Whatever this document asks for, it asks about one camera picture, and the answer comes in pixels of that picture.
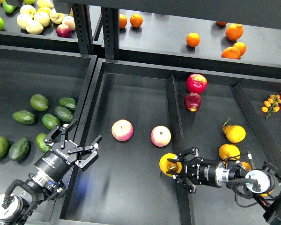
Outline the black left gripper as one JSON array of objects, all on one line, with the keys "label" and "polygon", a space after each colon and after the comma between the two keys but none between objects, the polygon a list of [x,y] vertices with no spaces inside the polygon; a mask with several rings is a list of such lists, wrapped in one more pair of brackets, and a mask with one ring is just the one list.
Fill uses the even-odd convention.
[{"label": "black left gripper", "polygon": [[102,136],[99,135],[89,146],[78,147],[68,140],[68,132],[77,125],[77,119],[62,126],[56,125],[43,139],[52,149],[47,151],[36,163],[39,171],[46,173],[52,180],[58,182],[76,164],[81,171],[87,170],[99,157],[99,143]]}]

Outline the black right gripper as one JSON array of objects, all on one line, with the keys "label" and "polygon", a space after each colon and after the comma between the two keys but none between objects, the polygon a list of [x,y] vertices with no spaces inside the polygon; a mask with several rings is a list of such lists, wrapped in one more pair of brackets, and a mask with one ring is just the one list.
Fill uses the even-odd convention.
[{"label": "black right gripper", "polygon": [[[192,156],[193,159],[187,161],[187,156]],[[186,177],[180,174],[172,175],[176,184],[180,186],[185,192],[194,194],[196,192],[196,185],[206,185],[209,187],[220,188],[223,186],[222,171],[225,169],[224,163],[210,159],[202,159],[199,156],[199,149],[196,147],[183,150],[174,158],[167,158],[169,162],[180,162],[184,164],[186,177],[192,182],[187,183]]]}]

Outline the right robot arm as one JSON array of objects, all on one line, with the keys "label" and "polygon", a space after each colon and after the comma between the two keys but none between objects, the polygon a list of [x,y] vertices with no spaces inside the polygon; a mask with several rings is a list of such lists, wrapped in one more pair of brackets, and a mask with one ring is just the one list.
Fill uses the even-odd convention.
[{"label": "right robot arm", "polygon": [[263,217],[270,225],[281,225],[281,176],[270,163],[263,168],[254,166],[247,154],[250,169],[239,160],[240,154],[227,156],[223,161],[203,159],[198,148],[165,156],[164,174],[172,177],[185,191],[195,193],[198,185],[221,188],[226,185],[235,197],[254,199],[265,211]]}]

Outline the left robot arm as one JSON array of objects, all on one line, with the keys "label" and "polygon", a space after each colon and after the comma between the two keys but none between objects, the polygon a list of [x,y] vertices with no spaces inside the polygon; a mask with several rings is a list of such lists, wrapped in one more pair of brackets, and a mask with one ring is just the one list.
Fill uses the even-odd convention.
[{"label": "left robot arm", "polygon": [[77,120],[55,126],[43,139],[50,147],[36,163],[38,172],[26,181],[14,180],[0,195],[0,225],[23,225],[38,205],[56,200],[66,194],[62,179],[76,165],[81,171],[88,169],[98,159],[99,135],[89,146],[80,147],[68,139],[68,132]]}]

